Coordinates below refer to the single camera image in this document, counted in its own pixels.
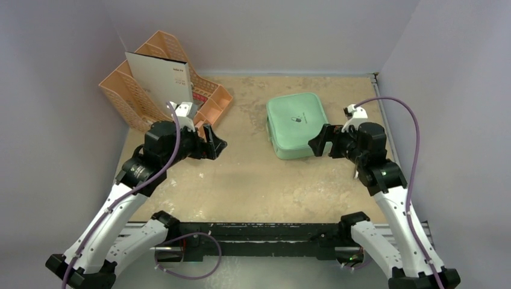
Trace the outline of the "mint green case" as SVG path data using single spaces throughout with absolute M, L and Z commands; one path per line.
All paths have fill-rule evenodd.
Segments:
M 309 141 L 328 123 L 320 98 L 311 92 L 279 96 L 266 104 L 266 129 L 277 158 L 314 155 Z

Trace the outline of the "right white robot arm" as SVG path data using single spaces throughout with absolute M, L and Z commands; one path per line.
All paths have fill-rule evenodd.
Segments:
M 325 124 L 309 140 L 314 156 L 332 144 L 329 157 L 355 164 L 359 181 L 383 212 L 394 244 L 377 233 L 368 216 L 358 212 L 342 216 L 338 236 L 342 243 L 357 243 L 387 277 L 389 288 L 456 288 L 461 278 L 439 258 L 418 220 L 400 166 L 387 158 L 387 135 L 373 122 L 358 127 Z

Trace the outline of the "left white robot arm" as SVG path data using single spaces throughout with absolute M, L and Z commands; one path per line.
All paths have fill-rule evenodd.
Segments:
M 178 219 L 159 211 L 138 231 L 117 241 L 131 216 L 167 178 L 168 168 L 185 158 L 215 160 L 227 147 L 210 125 L 203 130 L 201 137 L 194 129 L 180 128 L 172 121 L 151 125 L 81 237 L 65 253 L 52 254 L 46 261 L 46 268 L 62 280 L 63 288 L 111 288 L 126 266 L 149 248 L 173 246 L 201 234 L 183 233 Z

